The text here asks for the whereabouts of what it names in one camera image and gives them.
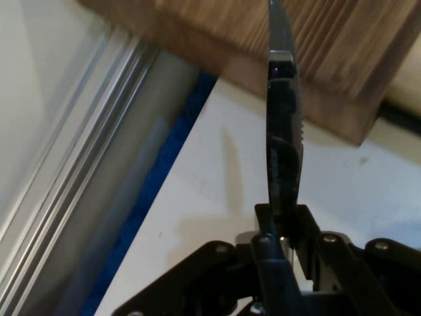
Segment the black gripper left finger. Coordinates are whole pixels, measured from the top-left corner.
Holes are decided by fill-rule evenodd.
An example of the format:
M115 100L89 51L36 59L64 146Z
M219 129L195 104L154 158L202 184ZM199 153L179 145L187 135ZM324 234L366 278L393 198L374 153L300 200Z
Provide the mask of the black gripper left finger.
M114 315L230 315L251 297L264 315L304 315L305 303L280 234L296 208L255 207L259 231L236 245L211 241L123 303Z

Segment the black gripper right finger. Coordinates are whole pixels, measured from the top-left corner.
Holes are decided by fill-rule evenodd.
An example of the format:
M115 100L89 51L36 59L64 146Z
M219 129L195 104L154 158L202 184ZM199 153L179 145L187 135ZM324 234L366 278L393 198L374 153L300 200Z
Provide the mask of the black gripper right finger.
M306 205L293 224L294 248L315 291L344 296L354 315L420 314L420 251L389 238L359 248L322 232Z

